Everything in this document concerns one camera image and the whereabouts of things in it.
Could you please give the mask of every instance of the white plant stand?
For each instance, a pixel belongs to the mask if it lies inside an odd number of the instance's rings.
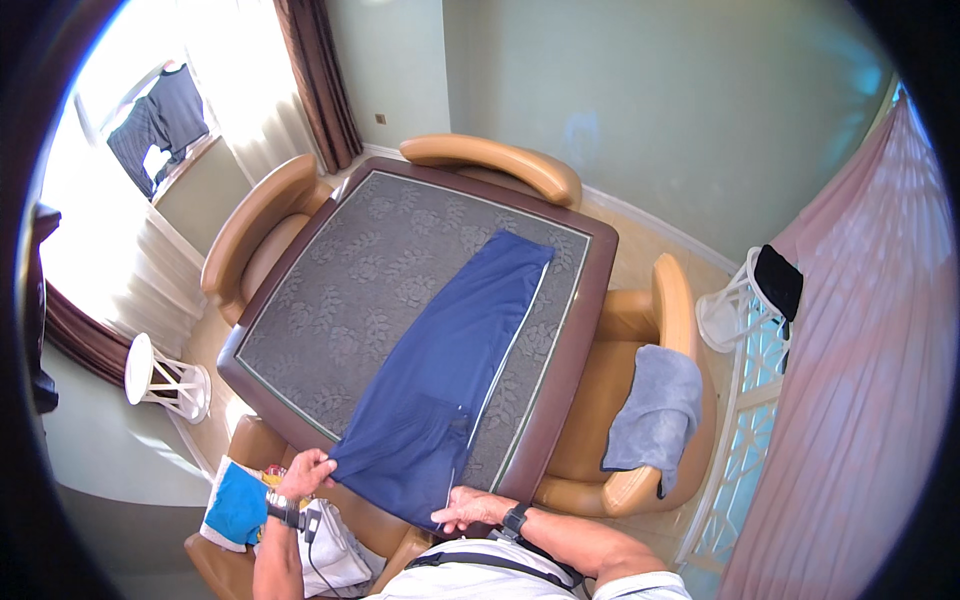
[[[697,327],[700,337],[714,350],[726,354],[736,348],[736,343],[761,325],[782,317],[782,314],[760,291],[756,285],[754,271],[760,247],[754,246],[747,251],[747,260],[736,272],[727,287],[713,294],[705,294],[697,299],[694,312],[697,315]],[[757,298],[763,302],[765,311],[754,320],[748,320],[751,301]]]
[[[154,372],[167,383],[154,383]],[[130,404],[157,402],[191,424],[204,420],[210,410],[210,374],[206,368],[167,358],[154,348],[146,333],[133,338],[127,353],[124,388]],[[160,391],[176,391],[177,397],[158,396],[156,392]]]

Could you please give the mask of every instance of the floor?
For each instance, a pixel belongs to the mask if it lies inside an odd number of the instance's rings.
[[[367,157],[359,156],[347,170],[337,175],[326,175],[323,179],[331,186],[338,187],[343,183],[346,175]],[[663,252],[672,253],[684,267],[694,299],[720,290],[730,281],[730,275],[709,264],[699,255],[692,254],[683,246],[665,239],[629,217],[586,201],[581,207],[581,212],[610,224],[620,235],[616,259],[613,262],[610,289],[649,289],[654,261]],[[227,452],[230,436],[237,421],[243,414],[253,413],[253,410],[216,373],[217,354],[229,332],[230,327],[221,319],[217,310],[208,306],[204,317],[194,328],[184,352],[187,362],[206,366],[213,380],[209,416],[197,425],[187,425],[196,446],[213,469],[216,469],[220,464],[221,456]],[[726,412],[727,392],[731,384],[732,354],[718,354],[709,348],[707,353],[710,374],[718,392],[717,435],[719,436],[722,416]],[[702,492],[703,488],[682,507],[667,513],[597,520],[643,541],[669,568],[673,569],[676,567],[673,559],[697,510]]]

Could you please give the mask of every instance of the pink curtain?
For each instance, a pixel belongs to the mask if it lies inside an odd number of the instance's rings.
[[[950,223],[923,126],[901,97],[772,242],[804,292],[766,463],[717,598],[854,598],[892,549],[948,412]]]

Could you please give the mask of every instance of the gray patterned table cover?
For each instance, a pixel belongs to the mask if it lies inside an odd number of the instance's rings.
[[[536,401],[589,236],[504,204],[373,171],[280,282],[238,362],[336,441],[423,308],[498,228],[557,251],[483,415],[463,483],[495,490]]]

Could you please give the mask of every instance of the gray towel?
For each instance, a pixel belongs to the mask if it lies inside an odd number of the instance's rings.
[[[677,465],[697,430],[704,381],[697,364],[653,344],[636,351],[634,386],[616,414],[601,470],[660,469],[664,497],[677,485]]]

